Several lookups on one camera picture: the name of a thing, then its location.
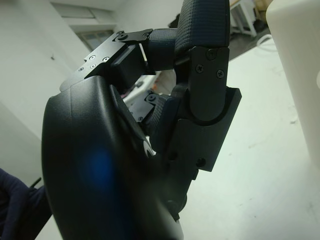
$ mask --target textured grip pad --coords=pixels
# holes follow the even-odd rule
[[[155,71],[173,69],[176,37],[176,28],[153,30],[145,52],[152,69]]]
[[[175,55],[194,47],[227,47],[229,0],[184,0],[178,23]]]

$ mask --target table leg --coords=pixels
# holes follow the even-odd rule
[[[251,22],[249,13],[248,13],[246,7],[244,6],[243,1],[241,1],[239,5],[240,5],[240,8],[241,8],[241,10],[242,10],[242,12],[244,14],[245,20],[248,23],[248,26],[250,28],[250,32],[251,32],[252,37],[257,36],[257,32],[255,30],[255,27],[254,27],[253,23]]]

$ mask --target metal bracket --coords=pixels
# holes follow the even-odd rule
[[[146,29],[143,31],[135,31],[135,32],[128,32],[128,33],[121,33],[119,34],[115,41],[120,43],[127,43],[127,44],[140,44],[144,43],[148,40],[149,35],[152,33],[153,29]]]
[[[198,120],[212,121],[225,106],[229,49],[194,47],[189,56],[190,110]]]

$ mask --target hex bolt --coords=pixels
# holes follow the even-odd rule
[[[209,49],[205,53],[206,59],[209,61],[215,60],[217,57],[217,50],[216,49]]]
[[[149,96],[146,98],[146,100],[147,100],[147,101],[150,101],[150,102],[153,102],[155,99],[156,99],[156,96],[153,95],[153,94],[149,95]]]
[[[128,34],[126,33],[121,33],[119,36],[118,36],[118,40],[124,40],[128,37]]]

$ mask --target white wall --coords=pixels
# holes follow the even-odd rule
[[[108,10],[57,3],[52,5],[75,33],[113,30],[116,26],[116,20]]]
[[[131,0],[50,0],[52,3],[115,10],[120,4]]]
[[[116,30],[126,32],[167,28],[180,13],[183,0],[130,0],[114,13]]]
[[[0,53],[0,168],[29,184],[47,100],[89,51],[47,0],[1,0]]]

